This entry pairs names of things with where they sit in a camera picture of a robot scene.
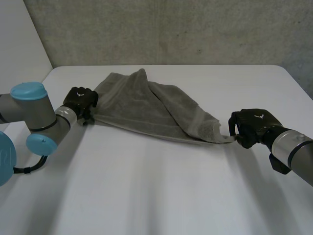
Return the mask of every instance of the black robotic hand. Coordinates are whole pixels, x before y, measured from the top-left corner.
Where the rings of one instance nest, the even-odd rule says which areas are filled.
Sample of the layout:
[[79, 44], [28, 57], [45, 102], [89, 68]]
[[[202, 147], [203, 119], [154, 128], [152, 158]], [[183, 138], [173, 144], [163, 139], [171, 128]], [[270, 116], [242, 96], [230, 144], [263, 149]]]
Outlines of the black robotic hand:
[[[228, 121], [231, 136], [244, 148], [251, 148], [256, 143], [265, 144], [271, 151], [274, 140], [288, 129], [267, 110], [242, 109], [233, 112]], [[269, 156], [272, 168], [279, 173], [288, 174], [291, 170], [279, 161], [272, 153]]]
[[231, 136], [236, 136], [237, 142], [244, 148], [251, 148], [256, 143], [264, 143], [264, 134], [274, 126], [282, 124], [267, 110], [242, 109], [233, 112], [228, 121]]
[[91, 119], [90, 108], [96, 107], [98, 102], [98, 93], [89, 88], [73, 87], [63, 101], [63, 106], [72, 109], [77, 119]]

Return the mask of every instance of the logo on robotic hand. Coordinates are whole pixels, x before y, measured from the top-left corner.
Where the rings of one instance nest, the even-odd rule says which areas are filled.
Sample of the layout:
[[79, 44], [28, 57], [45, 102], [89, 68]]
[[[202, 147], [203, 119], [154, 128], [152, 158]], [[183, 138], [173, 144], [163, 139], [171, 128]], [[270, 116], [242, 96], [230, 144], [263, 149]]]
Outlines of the logo on robotic hand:
[[256, 115], [254, 115], [254, 116], [257, 117], [257, 118], [258, 118], [258, 117], [259, 117], [259, 118], [262, 118], [262, 119], [264, 118], [264, 114], [262, 114], [262, 116], [256, 116]]

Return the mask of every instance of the black cable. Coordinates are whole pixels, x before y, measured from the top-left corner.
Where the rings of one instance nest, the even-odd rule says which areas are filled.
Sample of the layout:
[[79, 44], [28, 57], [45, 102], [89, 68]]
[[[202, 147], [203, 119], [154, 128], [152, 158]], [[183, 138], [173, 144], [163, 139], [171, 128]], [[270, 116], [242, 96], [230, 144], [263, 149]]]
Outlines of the black cable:
[[39, 169], [40, 167], [42, 167], [45, 164], [47, 157], [48, 156], [41, 156], [39, 162], [32, 167], [25, 167], [25, 168], [14, 167], [13, 168], [14, 174], [23, 174], [23, 173], [29, 174], [30, 172]]

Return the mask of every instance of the towel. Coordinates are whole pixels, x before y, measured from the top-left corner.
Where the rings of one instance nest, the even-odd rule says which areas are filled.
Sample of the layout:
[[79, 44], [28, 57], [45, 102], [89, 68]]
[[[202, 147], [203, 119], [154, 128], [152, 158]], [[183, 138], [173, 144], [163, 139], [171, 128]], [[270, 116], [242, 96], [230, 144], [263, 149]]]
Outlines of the towel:
[[126, 76], [111, 73], [95, 91], [97, 125], [111, 125], [149, 136], [187, 143], [229, 143], [220, 122], [176, 86], [148, 82], [144, 69]]

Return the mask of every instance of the white wall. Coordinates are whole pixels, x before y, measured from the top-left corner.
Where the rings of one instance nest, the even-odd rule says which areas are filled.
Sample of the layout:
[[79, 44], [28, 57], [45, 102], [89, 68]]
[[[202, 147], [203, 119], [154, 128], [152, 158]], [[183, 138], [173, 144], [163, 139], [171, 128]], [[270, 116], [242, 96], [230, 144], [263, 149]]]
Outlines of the white wall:
[[22, 82], [42, 82], [51, 70], [23, 0], [0, 0], [0, 94]]

